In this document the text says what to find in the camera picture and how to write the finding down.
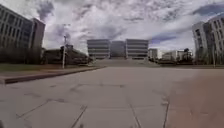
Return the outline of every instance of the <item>grass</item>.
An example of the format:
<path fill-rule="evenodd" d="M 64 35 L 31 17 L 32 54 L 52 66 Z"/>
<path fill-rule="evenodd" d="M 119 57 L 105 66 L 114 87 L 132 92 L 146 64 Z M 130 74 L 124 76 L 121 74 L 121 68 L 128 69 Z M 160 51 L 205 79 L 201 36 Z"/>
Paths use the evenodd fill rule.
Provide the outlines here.
<path fill-rule="evenodd" d="M 67 66 L 67 68 L 76 68 L 76 67 L 77 66 Z M 61 65 L 0 64 L 0 72 L 39 71 L 44 69 L 61 69 Z"/>

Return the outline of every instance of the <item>concrete pavement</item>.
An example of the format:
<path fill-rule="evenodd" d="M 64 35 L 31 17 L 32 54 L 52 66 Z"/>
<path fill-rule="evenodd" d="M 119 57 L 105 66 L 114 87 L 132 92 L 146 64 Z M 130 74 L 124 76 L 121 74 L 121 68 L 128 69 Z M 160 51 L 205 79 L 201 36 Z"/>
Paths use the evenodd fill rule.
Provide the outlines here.
<path fill-rule="evenodd" d="M 222 73 L 110 67 L 11 84 L 0 88 L 0 120 L 6 128 L 183 128 L 192 123 L 178 116 L 189 108 L 184 92 L 194 90 L 185 82 Z"/>

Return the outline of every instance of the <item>stairs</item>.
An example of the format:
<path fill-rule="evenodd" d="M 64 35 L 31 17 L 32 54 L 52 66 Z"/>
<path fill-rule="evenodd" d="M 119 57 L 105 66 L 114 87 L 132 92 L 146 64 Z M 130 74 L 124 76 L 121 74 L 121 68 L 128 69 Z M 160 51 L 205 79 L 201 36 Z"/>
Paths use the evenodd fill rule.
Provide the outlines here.
<path fill-rule="evenodd" d="M 95 60 L 93 66 L 106 66 L 106 67 L 151 67 L 157 66 L 154 63 L 145 60 L 125 60 L 121 58 Z"/>

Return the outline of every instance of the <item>white cloud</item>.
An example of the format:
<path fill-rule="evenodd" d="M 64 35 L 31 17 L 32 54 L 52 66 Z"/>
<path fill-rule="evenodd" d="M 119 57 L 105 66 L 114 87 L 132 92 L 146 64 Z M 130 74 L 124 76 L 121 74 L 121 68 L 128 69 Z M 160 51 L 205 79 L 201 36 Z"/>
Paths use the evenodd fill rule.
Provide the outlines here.
<path fill-rule="evenodd" d="M 60 47 L 63 34 L 69 32 L 70 43 L 86 52 L 85 42 L 90 38 L 150 39 L 164 33 L 177 38 L 154 46 L 164 50 L 193 49 L 190 28 L 208 17 L 191 12 L 223 0 L 0 0 L 0 3 L 28 18 L 38 18 L 37 9 L 43 1 L 54 6 L 45 19 L 44 47 Z"/>

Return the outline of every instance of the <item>curb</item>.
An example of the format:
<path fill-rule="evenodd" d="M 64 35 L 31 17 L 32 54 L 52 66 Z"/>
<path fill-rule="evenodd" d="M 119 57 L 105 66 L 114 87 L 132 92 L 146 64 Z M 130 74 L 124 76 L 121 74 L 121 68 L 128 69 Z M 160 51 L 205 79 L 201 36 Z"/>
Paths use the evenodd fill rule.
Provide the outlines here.
<path fill-rule="evenodd" d="M 45 73 L 41 75 L 29 75 L 29 76 L 21 76 L 21 77 L 11 77 L 11 78 L 0 78 L 0 85 L 6 85 L 6 84 L 12 84 L 12 83 L 18 83 L 18 82 L 26 82 L 26 81 L 32 81 L 32 80 L 38 80 L 38 79 L 45 79 L 45 78 L 52 78 L 57 76 L 63 76 L 63 75 L 69 75 L 73 73 L 80 73 L 80 72 L 86 72 L 86 71 L 93 71 L 97 69 L 101 69 L 102 67 L 92 68 L 92 69 L 84 69 L 84 70 L 77 70 L 77 71 L 70 71 L 70 72 L 59 72 L 59 73 Z"/>

